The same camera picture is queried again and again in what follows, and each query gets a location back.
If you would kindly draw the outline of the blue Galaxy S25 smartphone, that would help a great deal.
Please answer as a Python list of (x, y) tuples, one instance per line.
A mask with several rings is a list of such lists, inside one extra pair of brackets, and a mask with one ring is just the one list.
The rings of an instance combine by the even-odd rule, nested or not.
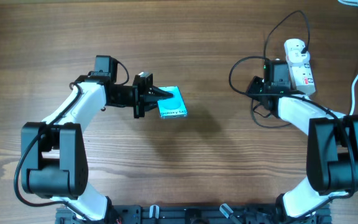
[(162, 119), (187, 117), (188, 112), (185, 102), (177, 86), (160, 87), (173, 95), (166, 100), (158, 100), (159, 115)]

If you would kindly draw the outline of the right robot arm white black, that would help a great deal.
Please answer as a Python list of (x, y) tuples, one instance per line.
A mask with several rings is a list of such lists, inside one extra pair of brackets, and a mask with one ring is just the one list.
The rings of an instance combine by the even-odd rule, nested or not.
[(308, 137), (306, 177), (277, 199), (280, 221), (303, 220), (358, 191), (358, 115), (331, 111), (292, 88), (288, 65), (280, 60), (265, 59), (264, 76), (254, 77), (246, 94)]

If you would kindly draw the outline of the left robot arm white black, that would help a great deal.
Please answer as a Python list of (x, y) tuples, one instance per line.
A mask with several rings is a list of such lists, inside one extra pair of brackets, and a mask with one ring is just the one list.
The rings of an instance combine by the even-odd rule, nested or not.
[(108, 55), (95, 58), (94, 70), (69, 84), (70, 96), (41, 122), (21, 130), (21, 157), (14, 174), (14, 193), (30, 207), (62, 204), (83, 223), (122, 223), (111, 199), (88, 182), (83, 132), (106, 107), (131, 107), (135, 118), (173, 94), (154, 86), (142, 72), (131, 85), (118, 84), (122, 62)]

